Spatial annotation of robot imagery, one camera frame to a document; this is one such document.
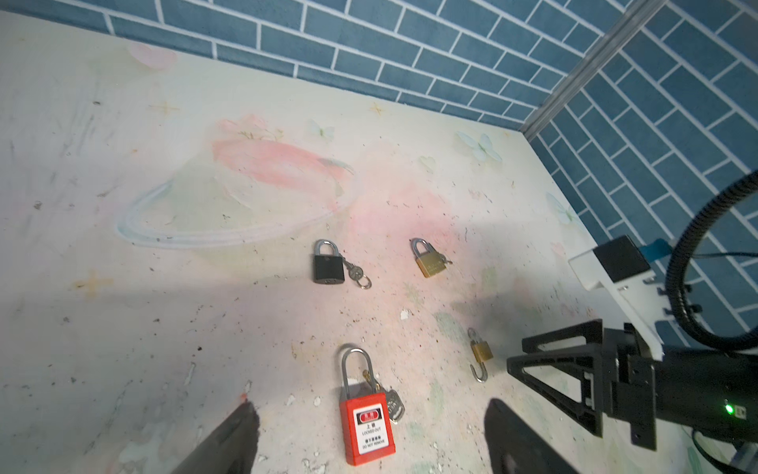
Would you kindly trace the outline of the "key of red padlock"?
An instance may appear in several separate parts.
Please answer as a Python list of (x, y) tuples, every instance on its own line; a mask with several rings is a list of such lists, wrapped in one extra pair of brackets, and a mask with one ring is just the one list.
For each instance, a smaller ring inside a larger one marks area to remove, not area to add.
[(362, 374), (364, 379), (375, 389), (376, 392), (385, 394), (389, 419), (393, 424), (398, 424), (406, 413), (405, 404), (398, 392), (394, 389), (386, 390), (381, 383), (370, 374), (368, 369), (365, 369)]

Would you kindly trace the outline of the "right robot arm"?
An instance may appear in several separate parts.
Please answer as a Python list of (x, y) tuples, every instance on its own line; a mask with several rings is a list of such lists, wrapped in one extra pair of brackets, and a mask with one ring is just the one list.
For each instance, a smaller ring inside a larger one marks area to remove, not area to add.
[(627, 315), (620, 329), (591, 320), (526, 338), (508, 373), (600, 436), (605, 418), (627, 422), (635, 446), (654, 450), (657, 422), (746, 448), (757, 442), (757, 333), (718, 336), (689, 301), (687, 269), (710, 228), (754, 195), (748, 174), (711, 199), (673, 247), (663, 282), (628, 236), (570, 260), (587, 290), (602, 288)]

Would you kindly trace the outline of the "brass padlock shackle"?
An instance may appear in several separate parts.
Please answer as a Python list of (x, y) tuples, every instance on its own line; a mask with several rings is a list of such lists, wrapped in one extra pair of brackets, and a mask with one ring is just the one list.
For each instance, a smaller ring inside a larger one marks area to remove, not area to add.
[(410, 241), (416, 263), (425, 278), (431, 278), (445, 271), (448, 265), (452, 265), (446, 256), (438, 252), (432, 244), (422, 238), (413, 238)]

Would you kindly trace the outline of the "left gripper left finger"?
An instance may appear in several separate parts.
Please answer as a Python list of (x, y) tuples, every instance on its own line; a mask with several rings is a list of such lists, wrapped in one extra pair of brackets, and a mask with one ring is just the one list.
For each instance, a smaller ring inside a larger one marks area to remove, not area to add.
[(174, 470), (183, 473), (251, 473), (260, 436), (260, 417), (250, 401), (242, 403)]

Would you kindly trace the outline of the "black padlock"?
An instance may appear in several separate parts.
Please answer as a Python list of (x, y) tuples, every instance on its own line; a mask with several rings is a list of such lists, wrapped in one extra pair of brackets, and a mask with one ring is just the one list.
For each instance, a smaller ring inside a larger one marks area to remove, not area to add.
[(313, 280), (316, 284), (343, 284), (345, 267), (339, 247), (332, 241), (320, 239), (314, 245)]

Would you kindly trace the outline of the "red safety padlock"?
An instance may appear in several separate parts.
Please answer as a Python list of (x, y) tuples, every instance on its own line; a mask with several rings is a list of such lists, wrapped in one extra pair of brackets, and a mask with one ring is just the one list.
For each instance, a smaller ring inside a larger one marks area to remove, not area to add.
[[(347, 380), (347, 359), (351, 355), (361, 355), (369, 373), (369, 395), (349, 397)], [(349, 348), (341, 357), (341, 377), (343, 377), (343, 401), (340, 403), (345, 459), (351, 466), (361, 466), (397, 452), (394, 434), (389, 419), (387, 395), (379, 392), (369, 354), (361, 348)]]

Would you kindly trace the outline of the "key of black padlock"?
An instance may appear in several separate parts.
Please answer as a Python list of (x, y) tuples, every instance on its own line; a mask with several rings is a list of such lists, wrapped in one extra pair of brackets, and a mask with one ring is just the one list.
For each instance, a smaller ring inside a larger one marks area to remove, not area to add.
[(346, 258), (343, 258), (343, 264), (347, 269), (347, 275), (359, 288), (362, 290), (370, 290), (372, 288), (371, 279), (368, 276), (365, 276), (365, 273), (360, 266), (349, 262)]

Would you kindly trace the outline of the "small brass padlock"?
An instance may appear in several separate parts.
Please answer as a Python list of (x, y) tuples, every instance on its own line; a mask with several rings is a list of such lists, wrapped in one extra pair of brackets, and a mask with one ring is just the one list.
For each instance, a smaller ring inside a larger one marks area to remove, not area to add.
[(493, 358), (492, 350), (489, 344), (484, 341), (474, 328), (469, 328), (467, 334), (470, 339), (470, 346), (477, 365), (470, 365), (473, 377), (479, 383), (485, 383), (489, 378), (486, 362)]

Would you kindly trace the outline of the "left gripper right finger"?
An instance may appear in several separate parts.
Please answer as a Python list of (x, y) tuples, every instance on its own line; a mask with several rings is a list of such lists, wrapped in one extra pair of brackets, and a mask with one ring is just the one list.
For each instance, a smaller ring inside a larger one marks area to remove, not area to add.
[(489, 402), (484, 429), (493, 473), (578, 473), (503, 400)]

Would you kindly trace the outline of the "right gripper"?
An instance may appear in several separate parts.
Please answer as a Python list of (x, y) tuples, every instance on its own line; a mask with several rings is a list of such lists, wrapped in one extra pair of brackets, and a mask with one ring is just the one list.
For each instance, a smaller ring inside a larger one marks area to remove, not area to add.
[[(574, 338), (584, 344), (542, 349)], [(633, 446), (656, 450), (655, 368), (646, 347), (631, 323), (603, 333), (595, 319), (524, 338), (526, 355), (510, 357), (507, 371), (590, 434), (602, 437), (604, 413), (629, 424)]]

